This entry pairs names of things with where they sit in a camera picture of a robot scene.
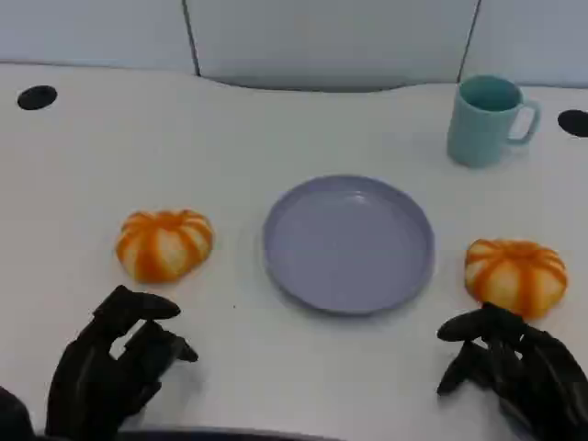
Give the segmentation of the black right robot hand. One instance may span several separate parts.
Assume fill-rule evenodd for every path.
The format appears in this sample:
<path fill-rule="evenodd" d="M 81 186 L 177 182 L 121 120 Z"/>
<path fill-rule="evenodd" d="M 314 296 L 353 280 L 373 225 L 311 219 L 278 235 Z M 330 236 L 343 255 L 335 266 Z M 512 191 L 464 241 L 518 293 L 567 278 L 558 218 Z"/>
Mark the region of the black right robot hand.
<path fill-rule="evenodd" d="M 446 321 L 437 337 L 462 343 L 438 396 L 469 381 L 492 390 L 514 428 L 533 440 L 587 438 L 587 376 L 562 341 L 490 302 Z"/>

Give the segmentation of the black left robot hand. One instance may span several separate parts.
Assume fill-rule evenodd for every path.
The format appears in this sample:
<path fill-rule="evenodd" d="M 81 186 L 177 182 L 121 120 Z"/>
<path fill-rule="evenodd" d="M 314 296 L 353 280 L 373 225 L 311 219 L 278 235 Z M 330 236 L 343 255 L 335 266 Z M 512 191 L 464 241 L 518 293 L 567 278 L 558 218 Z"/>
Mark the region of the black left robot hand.
<path fill-rule="evenodd" d="M 51 381 L 45 434 L 68 440 L 110 440 L 161 389 L 163 374 L 198 354 L 161 320 L 177 304 L 116 287 L 92 321 L 66 346 Z"/>

